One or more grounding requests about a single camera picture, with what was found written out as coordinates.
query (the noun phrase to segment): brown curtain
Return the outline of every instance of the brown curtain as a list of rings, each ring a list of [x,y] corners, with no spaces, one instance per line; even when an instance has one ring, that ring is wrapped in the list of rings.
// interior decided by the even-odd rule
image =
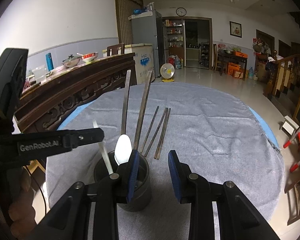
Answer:
[[[132,44],[132,25],[129,16],[133,10],[142,9],[143,0],[115,0],[119,43]]]

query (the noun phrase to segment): wooden sideboard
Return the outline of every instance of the wooden sideboard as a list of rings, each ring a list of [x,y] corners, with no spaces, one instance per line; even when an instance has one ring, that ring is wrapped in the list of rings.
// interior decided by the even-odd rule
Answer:
[[[26,93],[15,112],[23,133],[56,130],[80,105],[103,93],[123,88],[128,69],[130,84],[136,85],[134,53],[97,59],[88,65],[50,77],[47,82]]]

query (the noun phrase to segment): tiled floor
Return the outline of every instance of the tiled floor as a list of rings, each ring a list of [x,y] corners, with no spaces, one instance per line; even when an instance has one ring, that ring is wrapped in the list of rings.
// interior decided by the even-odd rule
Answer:
[[[240,98],[244,103],[254,109],[270,126],[280,146],[288,140],[285,132],[279,130],[280,124],[284,118],[274,105],[262,94],[263,84],[254,80],[247,79],[245,81],[234,79],[229,75],[220,77],[218,72],[205,69],[183,68],[176,70],[174,75],[176,82],[186,82],[192,84],[200,84],[207,87],[215,88]],[[285,162],[286,179],[288,183],[292,176],[298,174],[298,170],[289,173],[289,168],[300,159],[300,155],[296,153],[296,145],[291,145],[287,149],[282,149],[282,156]],[[36,194],[34,205],[36,209],[36,221],[39,222],[44,216],[44,205],[42,196]],[[277,208],[274,211],[270,225],[280,237],[281,240],[296,240],[300,235],[300,220],[287,226],[287,221],[295,212],[295,203],[292,191],[284,194],[283,190],[279,199]]]

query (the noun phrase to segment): orange box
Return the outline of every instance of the orange box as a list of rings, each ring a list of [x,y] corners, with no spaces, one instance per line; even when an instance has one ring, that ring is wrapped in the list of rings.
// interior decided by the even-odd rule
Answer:
[[[234,55],[239,56],[239,57],[245,57],[245,58],[248,58],[248,55],[247,55],[247,54],[244,54],[244,53],[239,52],[239,51],[234,51]]]
[[[232,75],[232,72],[234,70],[239,71],[239,69],[240,69],[240,65],[234,64],[232,62],[228,62],[228,72],[227,72],[228,75]]]
[[[234,78],[243,78],[243,72],[244,72],[243,68],[239,69],[239,71],[234,70],[234,71],[232,71],[232,77],[234,77]]]

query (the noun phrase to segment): finger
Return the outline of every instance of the finger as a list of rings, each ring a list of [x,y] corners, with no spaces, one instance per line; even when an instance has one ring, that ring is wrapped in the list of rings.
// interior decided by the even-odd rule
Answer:
[[[23,169],[23,173],[21,175],[21,188],[28,192],[31,186],[31,177],[26,169]]]
[[[29,235],[29,233],[34,229],[36,225],[37,224],[34,218],[26,217],[23,220],[14,222],[11,225],[10,230],[14,237],[23,239]]]
[[[21,220],[28,216],[28,214],[33,214],[33,195],[33,190],[29,190],[28,192],[21,190],[18,200],[9,207],[9,215],[12,221]]]

